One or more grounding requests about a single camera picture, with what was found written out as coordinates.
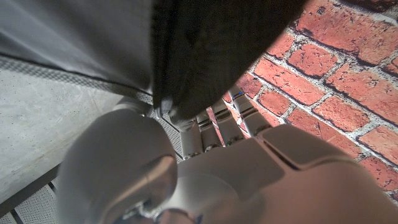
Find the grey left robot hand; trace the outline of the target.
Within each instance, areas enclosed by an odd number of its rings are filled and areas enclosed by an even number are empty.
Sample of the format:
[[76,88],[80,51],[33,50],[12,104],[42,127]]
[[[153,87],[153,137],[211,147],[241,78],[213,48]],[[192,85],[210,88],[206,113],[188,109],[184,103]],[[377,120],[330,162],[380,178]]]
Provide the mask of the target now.
[[249,131],[213,105],[181,126],[178,161],[150,104],[123,98],[72,144],[58,172],[61,223],[396,223],[397,206],[331,144],[271,126],[233,87]]

